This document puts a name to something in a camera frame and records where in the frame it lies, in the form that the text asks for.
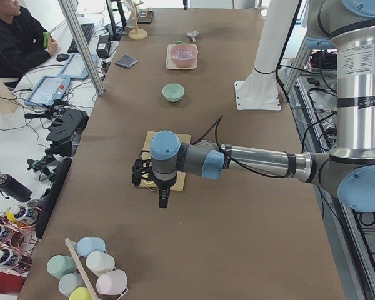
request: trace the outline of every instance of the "mug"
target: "mug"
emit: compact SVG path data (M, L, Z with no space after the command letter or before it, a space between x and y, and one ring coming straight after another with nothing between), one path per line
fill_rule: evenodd
M77 273L69 273L64 275L58 283L58 290L61 294L67 298L77 288L83 288L85 283L83 282L82 276Z
M100 237L84 237L77 242L76 251L79 255L87 257L93 251L104 252L106 243Z
M64 275L75 273L76 265L70 256L55 255L47 263L47 271L57 279Z
M0 294L18 295L25 277L0 272Z
M79 287L71 293L69 300L92 300L92 297L87 288Z
M106 274L115 268L115 260L111 255L100 251L93 251L86 258L86 267L97 277Z
M97 280L96 289L103 295L121 295L122 297L128 292L127 283L128 278L125 272L115 270L101 275Z

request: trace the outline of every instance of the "label sticker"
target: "label sticker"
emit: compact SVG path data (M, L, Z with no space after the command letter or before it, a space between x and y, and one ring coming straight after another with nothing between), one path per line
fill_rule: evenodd
M375 44L339 51L337 78L375 74Z

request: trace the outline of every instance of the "wooden board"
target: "wooden board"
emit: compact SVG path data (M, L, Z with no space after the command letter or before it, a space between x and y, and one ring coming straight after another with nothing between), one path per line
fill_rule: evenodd
M156 134L156 131L148 131L146 135L146 139L144 140L143 150L150 151L151 139ZM181 142L190 143L190 135L188 134L176 134ZM144 152L142 155L143 159L150 159L150 153ZM183 191L183 186L185 183L185 172L178 172L176 178L176 184L171 188L172 191ZM156 184L152 181L142 180L139 187L141 188L158 188Z

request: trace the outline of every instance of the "spray can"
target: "spray can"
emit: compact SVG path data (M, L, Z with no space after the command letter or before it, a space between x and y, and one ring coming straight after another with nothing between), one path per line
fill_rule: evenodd
M14 219L23 225L30 226L38 221L39 211L25 206L13 206L9 210L14 215Z
M10 247L19 247L24 241L24 236L4 225L0 225L0 243Z
M17 273L28 272L32 259L12 249L0 250L0 267L11 269Z
M25 203L30 200L32 191L11 175L0 172L0 193L6 193L15 200Z

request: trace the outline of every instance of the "computer keyboard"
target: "computer keyboard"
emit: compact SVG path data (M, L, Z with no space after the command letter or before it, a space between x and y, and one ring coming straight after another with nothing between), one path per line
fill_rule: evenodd
M85 35L86 41L89 44L94 33L94 23L82 24L81 28L82 28L83 34ZM71 45L68 48L68 53L75 53L75 52L79 52L78 46L76 45L75 40L72 39Z

